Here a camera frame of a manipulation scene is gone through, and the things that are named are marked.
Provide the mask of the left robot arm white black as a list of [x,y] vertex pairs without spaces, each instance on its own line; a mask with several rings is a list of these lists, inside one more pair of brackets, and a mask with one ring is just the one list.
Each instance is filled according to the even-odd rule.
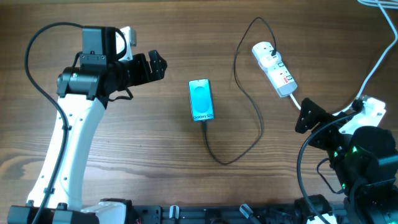
[[163,79],[167,62],[158,51],[132,54],[130,28],[82,27],[82,50],[57,79],[51,103],[57,120],[47,155],[26,204],[13,205],[8,223],[140,223],[132,202],[105,198],[84,207],[82,185],[95,131],[111,95],[133,98],[130,87]]

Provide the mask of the blue screen smartphone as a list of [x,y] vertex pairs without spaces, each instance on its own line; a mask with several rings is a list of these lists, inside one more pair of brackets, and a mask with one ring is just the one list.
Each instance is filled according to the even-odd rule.
[[209,79],[191,80],[188,82],[188,89],[194,122],[213,119],[214,109]]

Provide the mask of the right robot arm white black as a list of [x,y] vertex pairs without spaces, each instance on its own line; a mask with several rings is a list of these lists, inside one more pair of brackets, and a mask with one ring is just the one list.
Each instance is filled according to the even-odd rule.
[[361,96],[349,106],[351,113],[326,112],[309,98],[302,101],[295,131],[311,135],[297,158],[298,185],[310,216],[328,223],[302,180],[302,157],[307,146],[326,151],[326,161],[340,182],[339,194],[350,223],[397,223],[397,148],[390,130],[379,128],[385,103]]

